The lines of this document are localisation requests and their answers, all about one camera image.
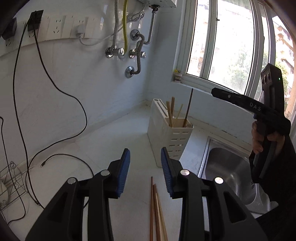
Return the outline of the black power adapter right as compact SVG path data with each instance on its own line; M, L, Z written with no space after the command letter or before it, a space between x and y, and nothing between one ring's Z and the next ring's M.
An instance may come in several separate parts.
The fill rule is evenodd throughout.
M41 24L43 13L44 13L43 10L31 12L29 20L28 20L28 26L27 26L28 32L33 31L33 30L37 30L39 28L39 26Z

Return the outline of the window frame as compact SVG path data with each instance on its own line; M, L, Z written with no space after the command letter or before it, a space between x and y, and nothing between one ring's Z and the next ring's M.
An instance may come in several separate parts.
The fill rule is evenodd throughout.
M210 89L219 85L259 100L260 72L282 72L285 116L295 113L295 41L263 1L186 1L176 73Z

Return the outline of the stainless steel sink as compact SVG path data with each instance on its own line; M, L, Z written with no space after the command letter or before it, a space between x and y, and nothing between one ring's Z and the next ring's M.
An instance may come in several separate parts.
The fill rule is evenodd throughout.
M265 214L278 206L251 180L248 155L213 137L208 137L198 177L222 180L253 213Z

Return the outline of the pale wooden chopstick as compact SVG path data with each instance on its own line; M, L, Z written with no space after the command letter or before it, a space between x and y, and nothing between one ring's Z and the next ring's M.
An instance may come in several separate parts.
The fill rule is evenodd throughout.
M157 240L168 241L168 235L166 231L166 225L165 225L164 215L161 207L157 186L154 184L152 186L152 189L153 189L153 198L154 198L154 214L155 214L155 220L156 220Z

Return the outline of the white water heater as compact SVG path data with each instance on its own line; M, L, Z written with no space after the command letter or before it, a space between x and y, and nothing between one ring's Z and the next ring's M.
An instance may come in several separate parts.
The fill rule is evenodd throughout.
M160 8L175 8L177 6L177 0L138 0L143 4L149 6L158 5Z

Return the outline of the medium brown chopstick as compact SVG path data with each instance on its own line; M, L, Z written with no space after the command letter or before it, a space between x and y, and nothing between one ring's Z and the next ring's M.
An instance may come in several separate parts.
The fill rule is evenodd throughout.
M179 116L180 116L180 113L181 113L181 111L182 111L182 108L183 108L183 104L181 104L181 106L180 106L180 109L179 109L179 111L178 111L178 114L177 114L177 117L176 117L176 119L175 119L175 122L178 120L178 118L179 118Z

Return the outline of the dark brown chopstick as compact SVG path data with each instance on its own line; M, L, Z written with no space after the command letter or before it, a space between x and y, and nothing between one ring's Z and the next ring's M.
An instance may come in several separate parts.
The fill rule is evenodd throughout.
M188 105L187 105L185 118L184 118L184 121L183 121L183 128L185 128L187 126L187 118L188 118L188 114L189 114L189 110L190 110L190 106L191 106L191 102L192 102L193 91L194 91L194 89L192 88L191 92L190 92L190 97L189 97L189 102L188 102Z

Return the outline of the light wooden chopstick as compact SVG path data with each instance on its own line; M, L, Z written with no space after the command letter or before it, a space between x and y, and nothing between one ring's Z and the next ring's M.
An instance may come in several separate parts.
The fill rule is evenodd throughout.
M171 112L171 103L169 101L166 101L166 108L167 108L168 117L169 117L169 126L173 127L173 116Z

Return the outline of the black power adapter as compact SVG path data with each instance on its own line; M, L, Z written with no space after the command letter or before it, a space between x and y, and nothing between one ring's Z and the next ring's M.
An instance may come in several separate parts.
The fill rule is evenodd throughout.
M28 32L33 31L33 30L37 30L39 28L39 26L41 24L43 13L44 13L43 10L31 12L29 20L28 20L28 26L27 26Z
M16 34L16 29L17 29L17 18L14 17L8 24L8 26L6 27L6 29L4 30L2 37L4 40L8 40L12 37L15 36Z

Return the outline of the small jar on sill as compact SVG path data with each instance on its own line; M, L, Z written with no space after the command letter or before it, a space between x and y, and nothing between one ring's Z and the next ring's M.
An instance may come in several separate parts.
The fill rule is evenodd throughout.
M179 71L177 69L174 70L174 81L175 82L181 82L182 76L183 76L183 74L181 71Z

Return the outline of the reddish brown chopstick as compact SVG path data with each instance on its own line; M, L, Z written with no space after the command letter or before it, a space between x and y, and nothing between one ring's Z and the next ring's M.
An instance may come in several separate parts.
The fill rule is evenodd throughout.
M151 197L150 197L150 219L149 219L149 240L154 240L154 195L153 195L153 177L151 176Z

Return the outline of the cream plastic utensil holder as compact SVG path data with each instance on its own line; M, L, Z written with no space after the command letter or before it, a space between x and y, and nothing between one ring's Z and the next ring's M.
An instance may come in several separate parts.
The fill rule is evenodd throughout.
M183 126L183 118L172 118L170 126L166 105L161 99L153 99L147 135L154 154L156 165L161 168L161 149L165 147L170 158L179 160L189 141L194 126L187 121Z

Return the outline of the white wall socket strip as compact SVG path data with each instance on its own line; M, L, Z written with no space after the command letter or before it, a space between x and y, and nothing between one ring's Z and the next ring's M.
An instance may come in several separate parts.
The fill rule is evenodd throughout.
M36 36L34 36L33 31L25 31L22 46L33 44L35 38L37 38L38 42L76 39L78 38L78 27L80 25L83 25L85 29L82 38L91 39L94 37L97 23L98 20L94 16L44 14L41 18L39 28L36 30Z

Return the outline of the black power adapter left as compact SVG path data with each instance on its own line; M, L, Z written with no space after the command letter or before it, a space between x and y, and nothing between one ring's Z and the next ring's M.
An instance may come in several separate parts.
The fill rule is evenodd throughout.
M12 37L15 36L16 34L16 29L17 29L17 18L14 17L8 24L8 26L6 27L6 29L4 30L2 37L4 40L8 40Z

